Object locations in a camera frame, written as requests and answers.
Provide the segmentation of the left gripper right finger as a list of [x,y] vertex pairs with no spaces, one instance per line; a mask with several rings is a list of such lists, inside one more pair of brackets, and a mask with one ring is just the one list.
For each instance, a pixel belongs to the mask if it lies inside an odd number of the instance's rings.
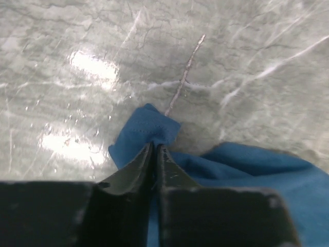
[[300,246],[283,199],[267,188],[204,187],[157,148],[161,246]]

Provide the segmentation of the blue t-shirt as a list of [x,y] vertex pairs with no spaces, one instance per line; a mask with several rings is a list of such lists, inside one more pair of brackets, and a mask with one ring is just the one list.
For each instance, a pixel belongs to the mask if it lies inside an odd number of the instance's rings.
[[[153,105],[137,108],[109,153],[121,169],[146,143],[173,143],[180,124]],[[289,154],[232,142],[219,144],[200,156],[172,152],[189,176],[207,187],[269,187],[287,202],[303,246],[328,246],[328,174]]]

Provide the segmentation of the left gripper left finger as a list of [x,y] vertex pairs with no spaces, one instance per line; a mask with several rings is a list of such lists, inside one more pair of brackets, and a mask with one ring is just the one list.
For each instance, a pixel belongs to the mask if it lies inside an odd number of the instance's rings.
[[153,145],[99,183],[1,182],[1,246],[146,246]]

